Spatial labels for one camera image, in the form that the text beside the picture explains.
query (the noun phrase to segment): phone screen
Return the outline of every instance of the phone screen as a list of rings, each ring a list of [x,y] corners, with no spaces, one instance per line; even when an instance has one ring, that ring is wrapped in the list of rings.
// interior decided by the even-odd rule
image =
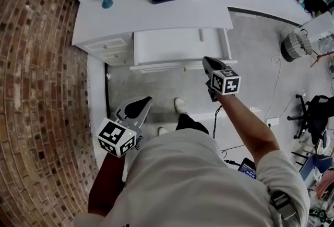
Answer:
[[[245,158],[238,170],[241,171],[242,173],[245,173],[249,177],[256,179],[255,164],[252,160]]]

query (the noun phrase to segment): person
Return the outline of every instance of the person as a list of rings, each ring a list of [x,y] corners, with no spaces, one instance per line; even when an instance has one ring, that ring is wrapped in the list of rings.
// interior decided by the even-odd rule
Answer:
[[[227,167],[207,129],[176,98],[176,131],[159,129],[160,136],[140,149],[125,184],[124,157],[107,154],[88,213],[76,216],[75,227],[280,226],[270,202],[270,193],[279,190],[290,197],[299,225],[306,226],[307,189],[272,131],[237,97],[218,100],[253,156],[256,180]]]

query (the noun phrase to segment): black office chair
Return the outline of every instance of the black office chair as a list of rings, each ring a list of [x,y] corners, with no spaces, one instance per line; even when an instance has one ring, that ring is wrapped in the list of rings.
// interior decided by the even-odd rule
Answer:
[[[312,143],[316,145],[320,139],[326,147],[326,126],[328,118],[334,116],[334,97],[328,98],[324,95],[316,95],[311,102],[304,103],[303,97],[299,94],[296,98],[301,99],[303,115],[290,117],[288,121],[302,120],[302,126],[294,139],[299,139],[305,129],[311,134]]]

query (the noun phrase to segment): white cube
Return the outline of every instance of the white cube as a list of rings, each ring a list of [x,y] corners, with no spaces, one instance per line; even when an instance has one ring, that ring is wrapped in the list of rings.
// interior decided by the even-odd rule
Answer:
[[[104,118],[96,136],[102,149],[120,158],[136,145],[137,133],[108,118]]]
[[[222,95],[238,93],[240,81],[241,77],[232,69],[216,70],[211,75],[211,88]]]

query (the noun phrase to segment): brick wall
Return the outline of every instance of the brick wall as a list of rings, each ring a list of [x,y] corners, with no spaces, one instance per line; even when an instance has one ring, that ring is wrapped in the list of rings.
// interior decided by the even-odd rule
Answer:
[[[70,226],[97,174],[77,0],[0,0],[0,219]]]

